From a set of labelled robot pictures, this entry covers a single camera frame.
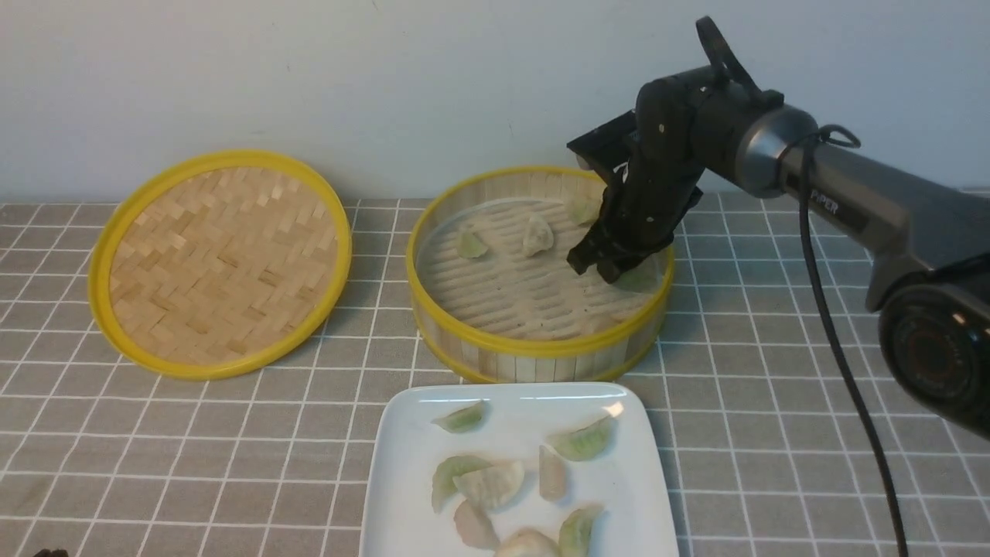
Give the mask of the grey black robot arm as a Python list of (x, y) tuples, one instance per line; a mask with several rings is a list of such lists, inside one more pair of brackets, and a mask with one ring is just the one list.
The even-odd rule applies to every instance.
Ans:
[(567, 148), (605, 181), (576, 274), (613, 283), (672, 243), (704, 172), (760, 200), (791, 195), (873, 256), (865, 305), (892, 376), (926, 408), (987, 438), (988, 200), (856, 154), (743, 71), (651, 81), (633, 110)]

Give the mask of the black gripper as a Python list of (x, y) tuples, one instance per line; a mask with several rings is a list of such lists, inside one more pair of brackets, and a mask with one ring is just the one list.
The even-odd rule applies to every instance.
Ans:
[(654, 79), (640, 89), (633, 109), (636, 133), (625, 140), (626, 175), (602, 218), (606, 235), (588, 229), (567, 253), (577, 275), (597, 265), (605, 282), (616, 283), (671, 243), (704, 172), (691, 148), (695, 110), (689, 93), (683, 77)]

